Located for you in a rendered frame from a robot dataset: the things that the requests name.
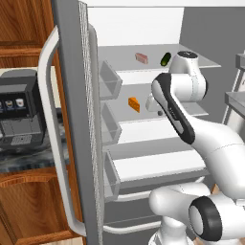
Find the grey fridge drawer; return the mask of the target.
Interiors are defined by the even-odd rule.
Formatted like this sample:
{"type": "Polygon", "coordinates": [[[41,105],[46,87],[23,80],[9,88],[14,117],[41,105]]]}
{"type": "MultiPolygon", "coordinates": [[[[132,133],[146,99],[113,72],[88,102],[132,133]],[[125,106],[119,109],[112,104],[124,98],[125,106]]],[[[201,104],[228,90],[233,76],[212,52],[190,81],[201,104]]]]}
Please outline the grey fridge drawer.
{"type": "Polygon", "coordinates": [[[121,189],[171,183],[209,174],[194,150],[120,159],[114,161],[114,166],[121,189]]]}

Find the grey fridge door with bins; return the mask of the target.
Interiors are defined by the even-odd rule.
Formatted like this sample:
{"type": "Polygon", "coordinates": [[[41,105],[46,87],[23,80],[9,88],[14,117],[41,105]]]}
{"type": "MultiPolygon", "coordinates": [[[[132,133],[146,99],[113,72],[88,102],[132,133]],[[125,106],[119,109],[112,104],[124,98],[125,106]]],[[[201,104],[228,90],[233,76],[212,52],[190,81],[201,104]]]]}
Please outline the grey fridge door with bins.
{"type": "Polygon", "coordinates": [[[222,122],[240,134],[245,130],[245,51],[235,56],[235,68],[232,91],[225,93],[227,106],[222,122]]]}

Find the brown wooden wall cupboard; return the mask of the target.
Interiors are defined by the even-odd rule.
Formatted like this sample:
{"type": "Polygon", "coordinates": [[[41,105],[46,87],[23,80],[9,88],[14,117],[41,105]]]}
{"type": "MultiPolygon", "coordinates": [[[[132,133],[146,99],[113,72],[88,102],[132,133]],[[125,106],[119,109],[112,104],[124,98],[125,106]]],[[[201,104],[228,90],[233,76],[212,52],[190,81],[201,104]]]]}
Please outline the brown wooden wall cupboard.
{"type": "Polygon", "coordinates": [[[53,27],[51,0],[0,0],[0,68],[36,67],[53,27]]]}

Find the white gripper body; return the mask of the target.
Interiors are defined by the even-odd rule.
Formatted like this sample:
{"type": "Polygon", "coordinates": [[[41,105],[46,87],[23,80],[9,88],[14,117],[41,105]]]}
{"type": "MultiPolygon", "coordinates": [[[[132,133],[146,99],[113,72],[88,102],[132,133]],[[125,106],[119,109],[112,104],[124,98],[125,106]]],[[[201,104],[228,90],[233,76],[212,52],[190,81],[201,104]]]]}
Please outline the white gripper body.
{"type": "Polygon", "coordinates": [[[147,97],[145,108],[149,112],[157,112],[160,109],[158,102],[154,99],[152,94],[147,97]]]}

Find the grey fridge door bin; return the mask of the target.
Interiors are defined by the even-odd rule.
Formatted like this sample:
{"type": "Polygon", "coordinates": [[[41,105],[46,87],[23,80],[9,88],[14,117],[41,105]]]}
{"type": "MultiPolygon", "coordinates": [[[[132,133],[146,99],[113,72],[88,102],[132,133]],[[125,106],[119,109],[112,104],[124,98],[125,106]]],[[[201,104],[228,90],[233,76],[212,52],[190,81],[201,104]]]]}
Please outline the grey fridge door bin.
{"type": "Polygon", "coordinates": [[[106,60],[99,61],[100,99],[115,100],[121,90],[123,80],[106,60]]]}
{"type": "Polygon", "coordinates": [[[108,150],[103,152],[104,198],[106,202],[118,199],[121,180],[108,150]]]}
{"type": "Polygon", "coordinates": [[[103,145],[114,145],[118,142],[122,128],[117,122],[109,104],[103,101],[100,104],[101,138],[103,145]]]}

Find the orange cheese wedge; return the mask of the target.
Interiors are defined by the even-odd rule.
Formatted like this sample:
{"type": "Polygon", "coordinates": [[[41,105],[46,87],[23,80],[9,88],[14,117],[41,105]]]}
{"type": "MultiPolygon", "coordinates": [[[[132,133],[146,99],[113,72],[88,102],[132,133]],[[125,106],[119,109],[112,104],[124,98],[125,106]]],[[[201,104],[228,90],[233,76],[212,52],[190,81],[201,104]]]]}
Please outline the orange cheese wedge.
{"type": "Polygon", "coordinates": [[[140,104],[138,103],[136,98],[129,98],[128,105],[135,111],[140,112],[140,104]]]}

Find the brown wooden base cupboard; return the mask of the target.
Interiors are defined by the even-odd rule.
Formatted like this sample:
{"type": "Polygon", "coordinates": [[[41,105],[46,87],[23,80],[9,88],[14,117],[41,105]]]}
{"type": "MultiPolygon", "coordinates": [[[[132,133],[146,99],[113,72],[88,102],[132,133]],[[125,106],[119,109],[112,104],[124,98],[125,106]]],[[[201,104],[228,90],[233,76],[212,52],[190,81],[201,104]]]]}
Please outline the brown wooden base cupboard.
{"type": "Polygon", "coordinates": [[[0,245],[42,245],[86,239],[68,226],[56,170],[0,173],[0,245]]]}

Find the grey fridge shelf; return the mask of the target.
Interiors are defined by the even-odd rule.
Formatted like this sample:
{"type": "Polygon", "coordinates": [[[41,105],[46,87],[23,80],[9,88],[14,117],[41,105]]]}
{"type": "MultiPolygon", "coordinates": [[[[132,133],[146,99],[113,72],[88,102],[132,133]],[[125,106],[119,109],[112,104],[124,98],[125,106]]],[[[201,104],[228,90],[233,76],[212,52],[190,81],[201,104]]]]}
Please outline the grey fridge shelf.
{"type": "Polygon", "coordinates": [[[165,114],[159,116],[157,111],[149,112],[146,109],[145,104],[150,93],[151,85],[149,83],[123,85],[118,97],[115,100],[109,100],[107,103],[119,123],[164,119],[165,114]],[[129,98],[137,99],[140,104],[140,112],[135,111],[128,105],[129,98]]]}
{"type": "Polygon", "coordinates": [[[98,47],[99,60],[106,60],[117,72],[137,71],[167,71],[167,66],[161,66],[160,62],[166,53],[175,56],[179,51],[190,51],[181,44],[156,44],[156,45],[129,45],[129,46],[100,46],[98,47]],[[135,54],[147,56],[148,63],[139,62],[135,54]]]}

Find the grey fridge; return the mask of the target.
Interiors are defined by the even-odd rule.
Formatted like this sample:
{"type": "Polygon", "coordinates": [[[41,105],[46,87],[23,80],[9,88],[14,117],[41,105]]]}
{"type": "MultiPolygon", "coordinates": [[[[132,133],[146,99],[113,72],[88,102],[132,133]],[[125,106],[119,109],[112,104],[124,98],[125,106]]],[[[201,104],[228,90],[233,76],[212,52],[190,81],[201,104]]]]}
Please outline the grey fridge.
{"type": "MultiPolygon", "coordinates": [[[[89,0],[88,18],[100,46],[181,44],[199,56],[202,74],[210,89],[201,102],[190,102],[187,109],[199,119],[221,122],[225,113],[224,96],[234,84],[234,57],[245,50],[245,0],[237,8],[171,8],[153,0],[89,0]]],[[[123,85],[145,84],[160,71],[117,72],[123,85]]],[[[108,147],[115,160],[191,150],[183,143],[170,122],[161,120],[118,122],[122,133],[108,147]]],[[[198,178],[208,187],[214,181],[208,174],[198,178]]],[[[122,194],[151,190],[162,184],[120,189],[122,194]]]]}

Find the pink steak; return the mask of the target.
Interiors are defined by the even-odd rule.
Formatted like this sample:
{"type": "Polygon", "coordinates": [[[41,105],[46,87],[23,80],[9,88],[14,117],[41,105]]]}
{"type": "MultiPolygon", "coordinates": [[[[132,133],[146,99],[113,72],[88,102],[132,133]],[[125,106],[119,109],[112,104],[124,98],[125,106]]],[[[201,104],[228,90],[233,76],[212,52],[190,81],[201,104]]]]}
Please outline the pink steak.
{"type": "Polygon", "coordinates": [[[146,55],[140,54],[140,53],[136,53],[135,54],[136,59],[139,62],[142,62],[143,64],[147,64],[148,63],[148,58],[146,55]]]}

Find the dark green cucumber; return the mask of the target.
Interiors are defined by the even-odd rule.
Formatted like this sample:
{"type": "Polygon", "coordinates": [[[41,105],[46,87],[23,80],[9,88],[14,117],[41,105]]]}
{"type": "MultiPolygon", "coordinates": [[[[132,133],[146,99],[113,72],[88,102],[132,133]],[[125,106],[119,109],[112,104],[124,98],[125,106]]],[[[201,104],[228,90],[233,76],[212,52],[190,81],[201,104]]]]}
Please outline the dark green cucumber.
{"type": "Polygon", "coordinates": [[[160,64],[162,66],[167,66],[171,59],[171,53],[165,53],[165,55],[162,57],[160,64]]]}

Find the black coffee machine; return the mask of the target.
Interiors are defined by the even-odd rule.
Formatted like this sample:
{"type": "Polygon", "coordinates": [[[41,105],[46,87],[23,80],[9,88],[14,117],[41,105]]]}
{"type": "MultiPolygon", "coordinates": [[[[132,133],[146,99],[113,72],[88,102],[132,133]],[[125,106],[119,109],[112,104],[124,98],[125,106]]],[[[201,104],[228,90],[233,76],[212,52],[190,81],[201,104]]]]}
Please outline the black coffee machine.
{"type": "Polygon", "coordinates": [[[0,147],[39,146],[45,131],[37,71],[18,69],[3,73],[0,76],[0,147]]]}

